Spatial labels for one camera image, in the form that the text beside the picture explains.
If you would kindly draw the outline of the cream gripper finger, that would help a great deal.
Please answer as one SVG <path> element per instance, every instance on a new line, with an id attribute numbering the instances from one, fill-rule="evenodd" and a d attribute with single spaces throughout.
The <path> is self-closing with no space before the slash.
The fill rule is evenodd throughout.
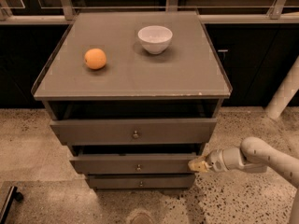
<path id="1" fill-rule="evenodd" d="M 211 168 L 211 163 L 208 161 L 207 156 L 199 156 L 188 162 L 191 171 L 197 173 L 207 173 Z"/>

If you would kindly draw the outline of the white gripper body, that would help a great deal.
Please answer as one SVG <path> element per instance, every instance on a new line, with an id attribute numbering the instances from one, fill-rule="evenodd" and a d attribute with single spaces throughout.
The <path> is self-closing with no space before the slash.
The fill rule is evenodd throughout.
<path id="1" fill-rule="evenodd" d="M 256 151 L 246 150 L 244 147 L 229 147 L 211 151 L 206 162 L 208 167 L 216 172 L 238 170 L 244 173 L 264 173 L 267 166 L 255 159 Z"/>

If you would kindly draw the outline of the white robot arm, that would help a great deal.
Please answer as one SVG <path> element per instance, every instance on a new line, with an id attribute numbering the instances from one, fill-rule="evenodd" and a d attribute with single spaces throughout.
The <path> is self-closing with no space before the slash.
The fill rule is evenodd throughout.
<path id="1" fill-rule="evenodd" d="M 264 173 L 268 167 L 296 188 L 289 224 L 299 224 L 299 160 L 268 145 L 257 137 L 245 138 L 239 147 L 216 149 L 188 162 L 197 173 L 239 170 Z"/>

